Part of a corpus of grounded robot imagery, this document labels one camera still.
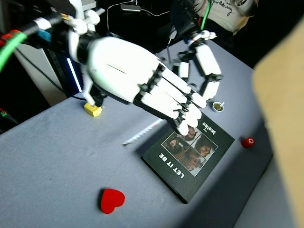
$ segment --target album cover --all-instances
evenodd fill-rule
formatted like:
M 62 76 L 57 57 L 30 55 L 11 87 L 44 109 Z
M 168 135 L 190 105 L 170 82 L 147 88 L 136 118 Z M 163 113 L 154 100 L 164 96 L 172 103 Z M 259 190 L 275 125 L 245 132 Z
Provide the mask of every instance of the album cover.
M 184 202 L 189 203 L 234 139 L 205 114 L 182 136 L 169 130 L 142 159 Z

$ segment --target tabletop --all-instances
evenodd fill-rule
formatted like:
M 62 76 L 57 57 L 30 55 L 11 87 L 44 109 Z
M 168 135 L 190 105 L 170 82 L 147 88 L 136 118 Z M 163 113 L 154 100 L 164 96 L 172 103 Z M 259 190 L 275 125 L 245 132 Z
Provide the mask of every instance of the tabletop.
M 0 136 L 0 227 L 233 227 L 272 151 L 251 86 L 252 69 L 209 42 L 224 75 L 216 99 L 225 110 L 202 109 L 235 141 L 189 204 L 141 160 L 140 146 L 122 143 L 157 117 L 112 98 L 93 118 L 69 98 Z M 186 45 L 170 47 L 174 58 Z M 167 57 L 166 50 L 158 54 Z M 194 64 L 190 81 L 200 85 Z M 241 137 L 254 136 L 245 150 Z M 102 189 L 120 190 L 125 204 L 112 214 L 99 208 Z

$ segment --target small bowl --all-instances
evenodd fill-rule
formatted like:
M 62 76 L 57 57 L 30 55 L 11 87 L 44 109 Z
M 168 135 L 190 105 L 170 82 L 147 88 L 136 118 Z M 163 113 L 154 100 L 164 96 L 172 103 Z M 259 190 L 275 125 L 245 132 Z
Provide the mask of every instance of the small bowl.
M 218 101 L 214 102 L 214 103 L 212 104 L 212 110 L 213 110 L 214 112 L 216 112 L 216 113 L 223 112 L 223 111 L 224 111 L 224 106 L 222 106 L 220 110 L 217 109 L 217 107 L 219 107 L 220 104 L 221 104 L 221 102 L 218 102 Z

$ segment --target yellow block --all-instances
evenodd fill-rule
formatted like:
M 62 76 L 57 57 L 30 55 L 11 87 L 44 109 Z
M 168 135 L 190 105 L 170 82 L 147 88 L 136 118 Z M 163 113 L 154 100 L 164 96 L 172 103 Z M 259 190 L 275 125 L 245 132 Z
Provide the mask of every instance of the yellow block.
M 89 103 L 85 104 L 85 111 L 93 117 L 99 116 L 102 110 L 101 107 L 97 107 L 96 105 L 90 105 Z

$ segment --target heart-shaped object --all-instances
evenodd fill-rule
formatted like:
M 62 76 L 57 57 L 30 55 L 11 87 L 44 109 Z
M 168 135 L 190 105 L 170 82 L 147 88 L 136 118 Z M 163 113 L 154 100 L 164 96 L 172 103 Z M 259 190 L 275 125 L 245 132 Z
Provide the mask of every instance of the heart-shaped object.
M 116 207 L 124 204 L 125 196 L 121 191 L 115 189 L 105 189 L 101 198 L 101 210 L 105 214 L 110 214 Z

